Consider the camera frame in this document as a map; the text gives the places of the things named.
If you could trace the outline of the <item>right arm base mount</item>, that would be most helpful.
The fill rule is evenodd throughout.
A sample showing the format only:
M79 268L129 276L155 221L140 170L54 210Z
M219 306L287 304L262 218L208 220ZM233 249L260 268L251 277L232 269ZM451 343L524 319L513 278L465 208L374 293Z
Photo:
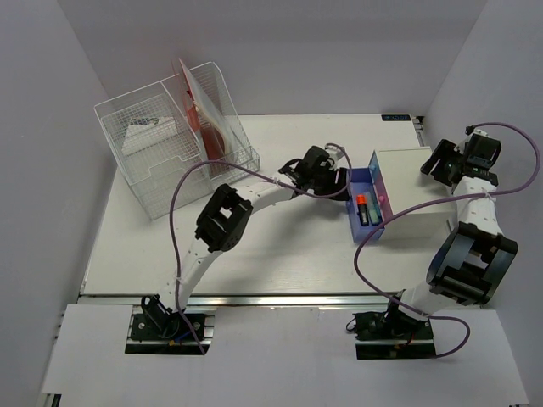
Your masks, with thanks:
M345 330L355 335L358 360L425 360L437 355L429 319L412 318L392 302L384 312L354 313Z

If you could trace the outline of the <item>green highlighter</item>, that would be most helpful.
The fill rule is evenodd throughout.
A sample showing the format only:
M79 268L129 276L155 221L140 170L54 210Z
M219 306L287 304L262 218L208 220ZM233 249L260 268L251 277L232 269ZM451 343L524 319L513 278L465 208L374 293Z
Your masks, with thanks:
M370 196L367 197L367 209L368 209L368 215L370 222L373 226L377 226L380 224L381 220L378 215L378 211L375 207L375 204Z

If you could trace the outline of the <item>purple blue drawer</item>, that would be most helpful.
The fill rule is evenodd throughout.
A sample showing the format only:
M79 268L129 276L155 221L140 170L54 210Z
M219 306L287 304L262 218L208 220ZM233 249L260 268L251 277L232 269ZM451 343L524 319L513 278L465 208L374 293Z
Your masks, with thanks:
M366 227L361 225L358 215L358 208L356 205L356 196L358 194L364 194L366 199L368 196L372 198L378 211L379 218L381 222L383 221L368 168L354 168L352 170L352 180L350 182L349 192L350 200L346 203L346 210L350 224L351 236L354 243L360 243L368 235L368 233L377 226L373 226L371 222L369 226Z

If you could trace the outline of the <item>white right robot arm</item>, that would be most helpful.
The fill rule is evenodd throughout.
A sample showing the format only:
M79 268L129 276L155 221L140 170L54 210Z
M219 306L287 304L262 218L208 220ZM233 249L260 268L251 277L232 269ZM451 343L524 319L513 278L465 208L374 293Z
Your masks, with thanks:
M422 165L421 172L450 187L453 197L482 196L456 201L457 226L434 256L426 281L402 292L401 305L383 317L391 337L404 337L414 320L425 321L453 304L487 304L493 297L518 252L498 225L491 196L498 178L490 169L500 152L499 141L468 129L459 144L442 140Z

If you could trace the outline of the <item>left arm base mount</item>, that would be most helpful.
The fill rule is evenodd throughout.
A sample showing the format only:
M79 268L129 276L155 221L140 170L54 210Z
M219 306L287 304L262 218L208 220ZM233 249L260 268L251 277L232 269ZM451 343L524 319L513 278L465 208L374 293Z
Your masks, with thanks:
M203 356L209 350L215 316L185 313L162 304L159 295L141 298L132 310L125 354Z

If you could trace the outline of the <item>clear document sleeve with papers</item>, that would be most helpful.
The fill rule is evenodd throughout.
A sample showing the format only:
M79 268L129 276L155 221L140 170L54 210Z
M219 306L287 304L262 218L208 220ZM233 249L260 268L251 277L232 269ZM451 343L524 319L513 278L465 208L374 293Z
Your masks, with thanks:
M234 132L232 127L227 123L226 118L211 101L209 96L205 93L203 87L199 84L194 75L190 72L181 59L179 59L179 63L182 67L182 74L185 82L188 84L188 91L191 95L196 110L208 123L211 124L212 128L219 133L218 136L215 136L216 145L220 151L219 157L224 157L230 154L232 152L234 142Z

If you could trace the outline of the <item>pink drawer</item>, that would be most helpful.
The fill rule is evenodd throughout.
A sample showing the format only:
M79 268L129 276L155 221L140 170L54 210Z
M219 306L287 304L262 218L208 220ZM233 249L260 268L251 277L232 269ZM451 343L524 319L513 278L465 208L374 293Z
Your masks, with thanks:
M380 176L374 181L374 190L376 193L378 206L383 220L387 220L392 216L392 210L389 203L389 195L386 191L386 187L383 181L383 177Z

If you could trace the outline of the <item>orange black highlighter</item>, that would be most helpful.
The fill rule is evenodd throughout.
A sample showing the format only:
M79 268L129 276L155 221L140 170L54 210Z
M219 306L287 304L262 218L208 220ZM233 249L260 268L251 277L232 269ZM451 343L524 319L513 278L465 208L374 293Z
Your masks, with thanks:
M358 194L356 196L356 205L361 225L364 227L369 226L370 220L367 211L367 200L364 194Z

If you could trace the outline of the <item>red plastic folder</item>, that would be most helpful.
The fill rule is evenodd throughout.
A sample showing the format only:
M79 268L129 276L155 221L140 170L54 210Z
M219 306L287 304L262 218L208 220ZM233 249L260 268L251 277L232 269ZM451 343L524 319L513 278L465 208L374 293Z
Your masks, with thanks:
M199 143L203 145L205 150L205 157L210 160L224 159L224 157L219 157L220 151L216 145L215 136L218 136L218 131L215 131L211 124L208 123L196 110L193 100L188 91L188 84L185 82L185 79L182 74L182 67L179 63L179 73L177 74L177 79L181 89L181 100L182 106L187 117L188 124L193 131L194 135L199 139Z

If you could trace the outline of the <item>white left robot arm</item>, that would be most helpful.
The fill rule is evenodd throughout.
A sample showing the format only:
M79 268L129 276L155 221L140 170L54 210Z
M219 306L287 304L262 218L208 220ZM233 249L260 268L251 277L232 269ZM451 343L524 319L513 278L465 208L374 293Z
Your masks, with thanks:
M142 298L143 314L150 328L159 337L174 337L188 327L183 314L189 297L211 264L242 239L251 215L300 195L310 198L347 201L352 164L339 167L341 159L348 159L345 149L328 143L324 148L311 147L301 159L291 159L271 176L264 176L240 164L222 160L207 160L191 167L176 185L168 214L171 241L176 258L173 287L162 294ZM181 254L174 222L174 206L184 181L207 164L233 167L260 180L252 185L232 187L221 184L210 196L200 212L193 240L185 254Z

